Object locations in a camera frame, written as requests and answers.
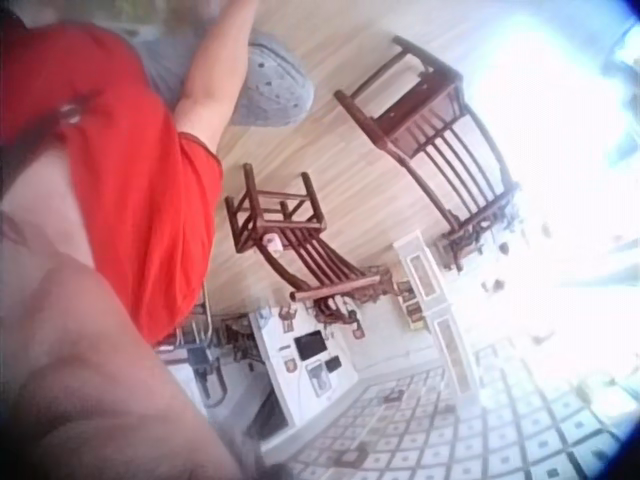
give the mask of leg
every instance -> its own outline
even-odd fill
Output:
[[[175,108],[191,60],[206,28],[200,27],[152,40],[133,41],[154,90]],[[282,127],[299,123],[309,112],[314,89],[293,55],[272,36],[254,32],[249,44],[249,69],[233,125]]]

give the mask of person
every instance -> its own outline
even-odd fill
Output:
[[[239,478],[264,467],[209,427],[149,346],[204,280],[215,152],[257,8],[228,2],[174,111],[121,37],[88,24],[27,29],[3,14],[0,418],[5,459],[32,469],[19,478]]]

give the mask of wooden floor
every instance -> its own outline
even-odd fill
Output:
[[[352,91],[392,55],[391,37],[402,35],[463,73],[469,102],[512,162],[518,149],[527,149],[506,145],[518,136],[515,126],[525,128],[522,117],[530,116],[512,101],[526,92],[503,88],[494,79],[508,85],[512,75],[518,82],[523,69],[531,81],[542,78],[545,67],[530,58],[532,42],[540,38],[557,39],[575,52],[577,62],[593,68],[629,20],[611,5],[598,0],[264,0],[258,26],[300,57],[315,82],[316,99],[297,127],[228,131],[220,149],[225,193],[243,190],[244,162],[254,165],[259,188],[269,190],[301,192],[299,174],[307,171],[327,217],[324,238],[357,265],[392,262],[393,241],[417,229],[432,239],[446,226],[408,175],[350,121],[333,99],[334,90]],[[535,100],[529,98],[527,105]],[[222,202],[216,222],[208,274],[213,310],[241,312],[284,302],[290,288],[259,254],[235,253]]]

